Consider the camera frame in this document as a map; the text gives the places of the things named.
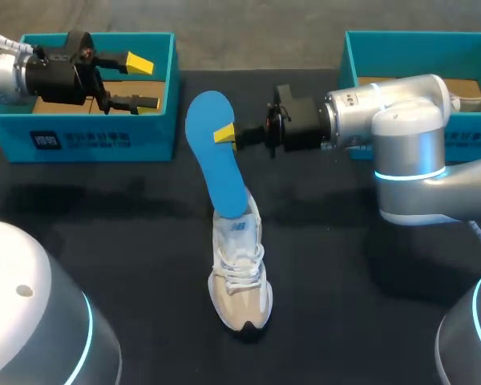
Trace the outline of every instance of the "sneaker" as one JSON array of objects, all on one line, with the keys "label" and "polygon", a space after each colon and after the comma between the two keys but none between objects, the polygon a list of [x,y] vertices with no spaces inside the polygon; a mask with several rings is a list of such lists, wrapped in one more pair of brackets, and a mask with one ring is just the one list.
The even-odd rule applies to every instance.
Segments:
[{"label": "sneaker", "polygon": [[234,331],[262,329],[273,308],[261,238],[261,218],[251,194],[244,216],[226,219],[214,213],[214,266],[208,291],[221,321]]}]

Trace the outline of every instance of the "shoe insole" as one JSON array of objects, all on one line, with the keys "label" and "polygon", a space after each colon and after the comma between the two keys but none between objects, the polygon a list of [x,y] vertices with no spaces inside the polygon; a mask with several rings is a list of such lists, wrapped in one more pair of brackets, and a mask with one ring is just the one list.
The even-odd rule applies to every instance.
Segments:
[{"label": "shoe insole", "polygon": [[233,108],[217,91],[198,95],[185,120],[185,135],[207,183],[214,209],[225,218],[242,216],[248,194],[237,167],[231,142],[215,143],[214,132],[234,121]]}]

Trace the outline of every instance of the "robotic arm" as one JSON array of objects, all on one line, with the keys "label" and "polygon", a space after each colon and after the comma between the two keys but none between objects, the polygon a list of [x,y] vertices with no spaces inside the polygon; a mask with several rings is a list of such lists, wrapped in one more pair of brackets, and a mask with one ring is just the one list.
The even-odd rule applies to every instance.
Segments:
[{"label": "robotic arm", "polygon": [[446,166],[447,86],[420,75],[330,92],[322,108],[276,90],[263,127],[235,127],[236,148],[286,151],[373,145],[380,213],[398,225],[481,219],[481,160]]},{"label": "robotic arm", "polygon": [[0,36],[0,104],[23,104],[31,96],[45,102],[78,104],[94,97],[106,114],[111,108],[139,114],[158,108],[157,98],[112,96],[97,67],[123,74],[151,75],[153,63],[131,52],[97,52],[88,32],[73,30],[62,47],[32,47]]},{"label": "robotic arm", "polygon": [[[235,127],[237,148],[264,142],[286,151],[372,143],[378,206],[398,225],[481,219],[481,160],[445,165],[451,114],[445,83],[421,75],[330,92],[318,110],[280,86],[265,126]],[[445,316],[435,340],[444,385],[481,385],[481,279]]]}]

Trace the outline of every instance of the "black mat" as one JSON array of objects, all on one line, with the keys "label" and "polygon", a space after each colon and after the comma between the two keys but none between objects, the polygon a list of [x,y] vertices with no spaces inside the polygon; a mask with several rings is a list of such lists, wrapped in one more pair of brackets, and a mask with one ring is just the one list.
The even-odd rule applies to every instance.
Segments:
[{"label": "black mat", "polygon": [[[238,120],[264,118],[272,87],[321,100],[334,71],[184,72],[184,112],[224,92]],[[238,157],[261,211],[274,290],[266,336],[225,333],[207,291],[212,209],[184,137],[168,164],[8,165],[0,220],[31,233],[109,319],[122,384],[439,384],[434,340],[448,306],[481,276],[464,224],[388,225],[369,163],[345,152]]]}]

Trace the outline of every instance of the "cardboard box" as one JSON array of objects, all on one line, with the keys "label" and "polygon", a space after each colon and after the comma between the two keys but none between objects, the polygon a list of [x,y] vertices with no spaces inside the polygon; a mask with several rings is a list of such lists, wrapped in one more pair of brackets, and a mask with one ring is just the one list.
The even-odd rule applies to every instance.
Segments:
[{"label": "cardboard box", "polygon": [[[481,33],[348,31],[339,87],[357,87],[376,79],[435,74],[449,90],[481,96]],[[481,113],[456,112],[446,126],[447,161],[481,159]],[[370,159],[370,146],[350,149],[354,159]]]},{"label": "cardboard box", "polygon": [[[127,75],[100,68],[112,93],[155,93],[162,100],[157,111],[104,115],[93,103],[66,106],[32,99],[23,106],[0,105],[0,146],[10,162],[168,161],[172,158],[180,73],[172,33],[91,34],[97,51],[130,51],[152,61],[152,75]],[[29,34],[22,42],[52,47],[64,44],[67,34]]]},{"label": "cardboard box", "polygon": [[82,106],[75,106],[74,104],[48,103],[43,101],[41,98],[37,98],[35,101],[34,108],[32,109],[32,113],[37,115],[88,114],[91,111],[92,104],[93,104],[93,98],[87,98],[85,103]]}]

